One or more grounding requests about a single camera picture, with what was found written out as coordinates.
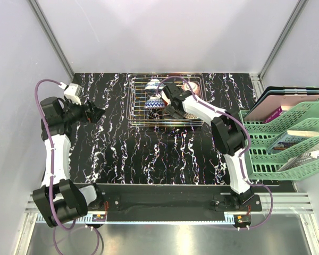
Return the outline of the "orange patterned bowl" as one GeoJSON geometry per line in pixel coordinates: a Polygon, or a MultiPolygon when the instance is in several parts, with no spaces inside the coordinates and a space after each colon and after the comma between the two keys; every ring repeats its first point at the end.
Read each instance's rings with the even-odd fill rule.
{"type": "Polygon", "coordinates": [[[200,96],[200,87],[195,82],[184,83],[181,86],[181,89],[184,91],[187,91],[187,90],[192,91],[196,96],[200,96]]]}

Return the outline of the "blue zigzag bowl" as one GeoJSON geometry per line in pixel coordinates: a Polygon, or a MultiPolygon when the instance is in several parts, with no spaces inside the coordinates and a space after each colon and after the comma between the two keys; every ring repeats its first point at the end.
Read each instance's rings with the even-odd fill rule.
{"type": "Polygon", "coordinates": [[[150,97],[144,105],[144,108],[146,110],[151,110],[151,109],[163,109],[165,108],[165,103],[162,101],[162,99],[157,98],[157,97],[150,97]]]}

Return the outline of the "blue white floral bowl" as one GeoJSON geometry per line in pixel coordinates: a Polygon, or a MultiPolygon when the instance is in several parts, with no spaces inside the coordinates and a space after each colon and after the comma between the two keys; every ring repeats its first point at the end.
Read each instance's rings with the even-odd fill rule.
{"type": "Polygon", "coordinates": [[[145,90],[146,91],[156,91],[162,90],[165,87],[164,84],[161,83],[159,79],[151,79],[149,82],[146,83],[145,85],[145,90]]]}

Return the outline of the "wire dish rack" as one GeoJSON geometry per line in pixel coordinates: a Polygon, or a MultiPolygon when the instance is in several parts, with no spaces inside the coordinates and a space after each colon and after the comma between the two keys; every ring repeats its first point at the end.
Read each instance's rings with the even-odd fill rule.
{"type": "Polygon", "coordinates": [[[185,81],[195,88],[197,96],[206,101],[206,88],[204,77],[201,73],[174,73],[175,77],[164,81],[169,77],[168,73],[133,73],[130,77],[127,119],[132,126],[201,126],[204,122],[197,116],[170,108],[166,111],[169,103],[162,88],[174,83],[178,88],[185,81]]]}

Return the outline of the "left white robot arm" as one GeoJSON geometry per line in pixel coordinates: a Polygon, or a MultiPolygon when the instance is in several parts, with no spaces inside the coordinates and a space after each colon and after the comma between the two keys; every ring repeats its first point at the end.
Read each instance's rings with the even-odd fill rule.
{"type": "Polygon", "coordinates": [[[46,148],[46,168],[41,187],[32,199],[46,224],[53,228],[99,210],[104,197],[94,184],[78,188],[70,180],[71,125],[77,121],[96,123],[104,114],[92,102],[76,105],[69,99],[49,97],[40,102],[44,118],[41,138],[46,148]]]}

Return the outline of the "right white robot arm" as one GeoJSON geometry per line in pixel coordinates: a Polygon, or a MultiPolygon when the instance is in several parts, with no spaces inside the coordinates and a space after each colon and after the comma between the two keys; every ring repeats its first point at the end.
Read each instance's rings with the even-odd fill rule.
{"type": "Polygon", "coordinates": [[[210,125],[214,146],[223,154],[229,172],[231,193],[228,201],[235,210],[248,207],[254,196],[245,164],[250,139],[236,113],[217,108],[174,83],[166,85],[160,95],[174,110],[195,115],[210,125]]]}

